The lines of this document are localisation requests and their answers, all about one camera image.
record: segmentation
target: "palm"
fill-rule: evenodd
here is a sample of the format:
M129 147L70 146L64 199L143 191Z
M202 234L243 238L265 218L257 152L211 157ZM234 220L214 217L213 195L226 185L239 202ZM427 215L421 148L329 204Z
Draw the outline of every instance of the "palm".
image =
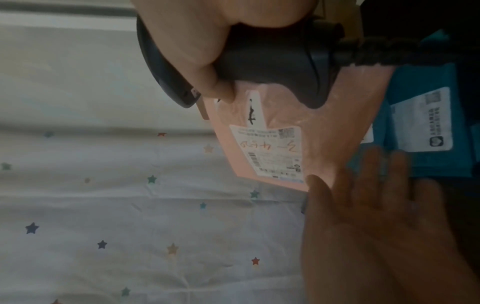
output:
M384 182L379 167L379 151L371 150L355 183L340 175L333 198L310 188L302 250L307 289L318 285L316 272L328 269L344 273L333 279L345 291L369 290L365 302L477 303L478 283L456 249L440 187L424 180L410 191L403 154L390 159Z

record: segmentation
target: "star print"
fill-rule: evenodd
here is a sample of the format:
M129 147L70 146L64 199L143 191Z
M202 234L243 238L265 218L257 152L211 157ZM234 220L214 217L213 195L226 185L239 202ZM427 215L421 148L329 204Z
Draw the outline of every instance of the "star print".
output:
M105 246L106 246L107 244L108 244L108 243L106 243L104 240L101 240L100 243L97 243L99 249L106 249Z
M124 289L121 290L121 295L122 296L129 296L130 295L130 289L125 287Z
M214 151L214 148L210 144L204 146L203 149L205 150L205 153L213 153Z
M254 190L253 192L250 192L250 198L258 198L260 192Z
M38 226L35 225L35 223L32 223L30 226L26 226L26 233L33 233L35 234L36 230L39 228Z
M43 136L44 136L44 137L47 137L47 138L50 138L50 137L52 137L53 135L55 135L55 133L52 132L52 131L48 131L48 132L45 132L45 133L43 134Z
M1 169L4 170L4 171L11 170L11 169L12 169L12 165L7 164L7 163L2 163L2 164L1 164Z
M155 180L157 179L155 176L147 177L149 184L155 184Z
M175 246L175 243L172 243L170 247L167 247L168 249L168 254L177 254L177 250L179 249L177 246Z

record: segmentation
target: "black object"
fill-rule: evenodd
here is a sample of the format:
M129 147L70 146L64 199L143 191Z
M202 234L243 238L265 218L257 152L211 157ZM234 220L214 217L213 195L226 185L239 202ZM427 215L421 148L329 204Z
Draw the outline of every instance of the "black object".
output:
M195 104L198 94L158 51L140 17L137 34L146 63L163 90L182 107ZM480 49L445 42L420 44L415 39L348 40L340 24L308 17L281 29L233 26L213 65L221 79L282 84L301 103L316 109L327 100L340 67L450 62L480 62Z

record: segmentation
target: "white edge strip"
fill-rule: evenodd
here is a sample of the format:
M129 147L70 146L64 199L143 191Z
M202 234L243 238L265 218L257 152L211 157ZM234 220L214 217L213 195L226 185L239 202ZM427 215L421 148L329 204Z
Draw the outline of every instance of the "white edge strip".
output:
M0 25L29 28L136 32L136 22L134 17L0 12Z

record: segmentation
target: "person's right hand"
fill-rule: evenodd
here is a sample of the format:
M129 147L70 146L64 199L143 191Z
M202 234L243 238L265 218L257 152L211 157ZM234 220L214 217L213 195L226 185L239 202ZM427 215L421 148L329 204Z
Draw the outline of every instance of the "person's right hand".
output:
M478 279L457 250L440 186L409 182L405 153L365 153L355 181L332 190L309 176L302 271L314 303L480 303Z
M212 63L230 26L286 27L318 0L132 0L162 55L204 97L233 101L231 83L219 81Z

